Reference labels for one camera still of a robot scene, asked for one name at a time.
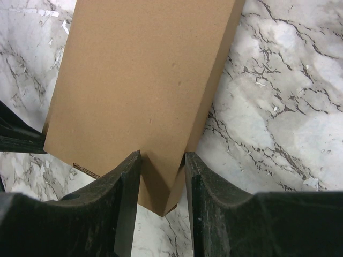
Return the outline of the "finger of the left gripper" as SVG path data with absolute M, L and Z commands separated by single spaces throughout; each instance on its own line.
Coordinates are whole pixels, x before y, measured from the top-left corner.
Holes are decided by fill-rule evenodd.
M 46 154 L 46 136 L 28 126 L 1 102 L 1 152 Z

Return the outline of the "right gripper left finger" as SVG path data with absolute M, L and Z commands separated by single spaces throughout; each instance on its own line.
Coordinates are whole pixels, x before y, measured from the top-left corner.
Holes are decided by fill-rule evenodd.
M 1 193 L 1 256 L 130 256 L 141 154 L 58 201 Z

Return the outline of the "cardboard box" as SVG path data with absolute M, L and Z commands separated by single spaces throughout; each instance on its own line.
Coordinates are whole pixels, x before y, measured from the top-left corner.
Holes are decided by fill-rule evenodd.
M 44 149 L 93 177 L 139 150 L 138 202 L 165 216 L 203 132 L 244 1 L 77 1 Z

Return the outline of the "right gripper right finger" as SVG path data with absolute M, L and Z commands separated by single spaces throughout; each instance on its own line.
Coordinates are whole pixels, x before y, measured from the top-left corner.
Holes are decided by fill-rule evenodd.
M 341 192 L 250 194 L 185 155 L 194 256 L 342 256 Z

